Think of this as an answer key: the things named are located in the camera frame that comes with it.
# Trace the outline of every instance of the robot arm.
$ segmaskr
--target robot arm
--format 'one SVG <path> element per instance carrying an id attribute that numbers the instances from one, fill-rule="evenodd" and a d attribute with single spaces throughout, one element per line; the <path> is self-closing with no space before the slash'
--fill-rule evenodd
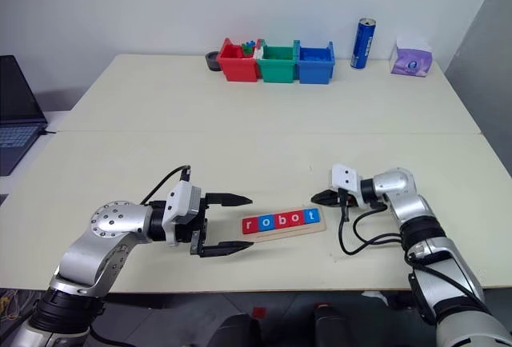
<path id="1" fill-rule="evenodd" d="M 190 243 L 190 254 L 199 257 L 229 255 L 252 245 L 247 241 L 204 245 L 208 205 L 252 201 L 231 193 L 201 197 L 201 189 L 189 182 L 190 167 L 184 171 L 166 201 L 148 205 L 112 201 L 94 211 L 86 232 L 66 251 L 49 289 L 18 331 L 13 347 L 83 345 L 90 325 L 102 313 L 102 299 L 138 244 Z"/>
<path id="2" fill-rule="evenodd" d="M 446 237 L 425 198 L 417 193 L 410 171 L 397 168 L 363 179 L 338 164 L 330 181 L 333 191 L 347 191 L 361 208 L 375 201 L 390 205 L 406 262 L 413 267 L 409 275 L 413 295 L 422 318 L 437 325 L 439 346 L 512 346 L 510 334 L 483 304 L 477 278 Z"/>

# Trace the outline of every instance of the gray floor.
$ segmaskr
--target gray floor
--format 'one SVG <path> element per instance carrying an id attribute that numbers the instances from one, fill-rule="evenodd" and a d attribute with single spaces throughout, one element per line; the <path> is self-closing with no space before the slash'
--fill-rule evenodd
<path id="1" fill-rule="evenodd" d="M 494 315 L 512 330 L 512 289 L 488 290 L 486 297 Z M 359 345 L 435 345 L 434 328 L 415 309 L 392 310 L 380 299 L 351 292 L 162 295 L 163 309 L 109 303 L 94 327 L 104 337 L 139 347 L 200 347 L 207 345 L 227 317 L 265 307 L 266 316 L 260 323 L 268 346 L 302 347 L 310 345 L 314 305 L 325 302 L 350 319 Z M 1 346 L 8 346 L 11 339 Z M 104 345 L 89 337 L 86 346 Z"/>

